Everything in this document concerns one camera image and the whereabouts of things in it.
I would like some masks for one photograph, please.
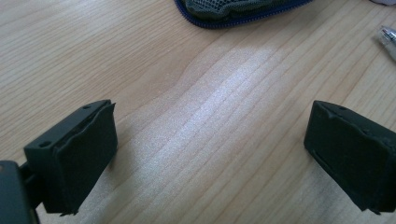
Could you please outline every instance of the blue trim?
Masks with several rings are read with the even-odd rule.
[[[244,18],[237,18],[237,19],[231,19],[229,21],[219,21],[219,22],[209,22],[209,21],[201,21],[196,17],[193,17],[190,12],[186,9],[184,6],[184,3],[181,2],[181,0],[175,0],[175,3],[177,5],[178,10],[180,13],[183,15],[184,18],[186,18],[187,21],[191,22],[192,24],[206,28],[206,29],[222,29],[222,28],[227,28],[235,25],[239,25],[242,23],[250,22],[250,21],[256,21],[265,17],[269,16],[274,16],[276,14],[292,10],[297,7],[301,7],[305,4],[308,4],[312,2],[313,0],[296,0],[293,1],[290,4],[286,4],[280,7],[275,7],[270,10],[265,10],[263,12],[259,12],[256,14],[252,14],[250,16],[246,16]]]

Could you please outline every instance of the zippered case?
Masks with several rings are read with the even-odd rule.
[[[181,14],[194,25],[220,29],[273,16],[312,0],[175,0]]]

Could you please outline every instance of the zipper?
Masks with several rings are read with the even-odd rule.
[[[184,4],[181,2],[181,0],[175,0],[175,3],[177,5],[178,10],[180,11],[181,15],[189,22],[192,24],[206,28],[206,29],[223,29],[223,28],[228,28],[232,26],[236,26],[239,24],[251,22],[251,21],[257,21],[266,17],[274,16],[276,14],[286,12],[292,9],[295,9],[297,7],[304,6],[313,0],[298,0],[298,1],[293,1],[290,4],[286,4],[284,6],[276,7],[270,10],[265,10],[264,12],[259,12],[254,15],[246,16],[245,18],[237,18],[237,19],[230,19],[229,21],[221,21],[217,23],[212,23],[208,21],[201,21],[195,17],[193,17],[189,11],[186,9]]]

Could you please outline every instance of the pouch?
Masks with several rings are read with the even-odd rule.
[[[312,0],[175,0],[192,24],[220,29],[255,21],[303,6]]]

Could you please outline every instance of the table top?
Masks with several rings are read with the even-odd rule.
[[[314,100],[396,131],[396,7],[314,1],[231,29],[173,1],[0,2],[0,158],[82,105],[116,104],[119,151],[75,216],[42,223],[394,223],[304,149]]]

